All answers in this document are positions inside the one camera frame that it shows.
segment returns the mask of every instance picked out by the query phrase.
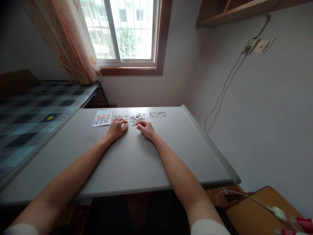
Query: wooden shelf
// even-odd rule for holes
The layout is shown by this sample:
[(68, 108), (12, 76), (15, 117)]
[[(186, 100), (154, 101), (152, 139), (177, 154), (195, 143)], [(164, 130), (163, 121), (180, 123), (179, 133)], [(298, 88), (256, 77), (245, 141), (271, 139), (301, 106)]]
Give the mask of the wooden shelf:
[(213, 27), (312, 0), (203, 0), (197, 26)]

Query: wooden headboard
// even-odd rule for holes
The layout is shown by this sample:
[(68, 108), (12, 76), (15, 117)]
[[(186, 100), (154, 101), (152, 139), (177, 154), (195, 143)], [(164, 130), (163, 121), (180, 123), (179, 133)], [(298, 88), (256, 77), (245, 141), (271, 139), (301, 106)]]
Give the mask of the wooden headboard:
[(29, 70), (0, 74), (0, 100), (16, 95), (36, 83), (37, 79)]

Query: patterned curtain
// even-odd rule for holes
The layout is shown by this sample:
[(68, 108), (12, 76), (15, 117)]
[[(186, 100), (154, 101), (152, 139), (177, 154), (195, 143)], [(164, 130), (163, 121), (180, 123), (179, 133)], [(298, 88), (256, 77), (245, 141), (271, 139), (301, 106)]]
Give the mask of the patterned curtain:
[(21, 0), (68, 80), (89, 84), (101, 76), (79, 0)]

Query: checkered bed sheet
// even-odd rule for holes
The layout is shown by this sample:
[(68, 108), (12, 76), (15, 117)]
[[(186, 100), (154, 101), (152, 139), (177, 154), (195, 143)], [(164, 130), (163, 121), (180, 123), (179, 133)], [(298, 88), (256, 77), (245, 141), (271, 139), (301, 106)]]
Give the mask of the checkered bed sheet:
[(41, 82), (0, 101), (0, 182), (15, 172), (97, 87)]

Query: tree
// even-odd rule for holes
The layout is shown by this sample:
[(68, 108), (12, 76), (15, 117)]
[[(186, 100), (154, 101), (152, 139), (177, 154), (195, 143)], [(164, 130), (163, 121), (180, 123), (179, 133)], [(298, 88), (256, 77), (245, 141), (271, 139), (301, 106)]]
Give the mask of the tree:
[(117, 44), (121, 58), (136, 57), (135, 35), (132, 30), (122, 28), (116, 30)]

